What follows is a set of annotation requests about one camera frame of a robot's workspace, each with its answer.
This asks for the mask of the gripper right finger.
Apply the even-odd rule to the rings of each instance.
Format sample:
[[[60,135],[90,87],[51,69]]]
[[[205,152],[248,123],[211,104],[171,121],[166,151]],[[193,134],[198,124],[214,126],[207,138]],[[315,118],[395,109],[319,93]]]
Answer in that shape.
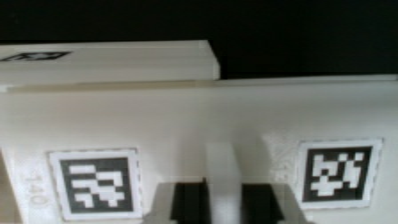
[[[287,184],[243,184],[241,224],[310,224]]]

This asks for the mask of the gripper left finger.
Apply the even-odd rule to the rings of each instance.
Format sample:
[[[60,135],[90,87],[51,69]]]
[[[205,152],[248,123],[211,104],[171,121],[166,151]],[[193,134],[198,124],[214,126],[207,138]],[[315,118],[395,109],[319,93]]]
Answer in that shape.
[[[143,224],[211,224],[205,180],[157,184]]]

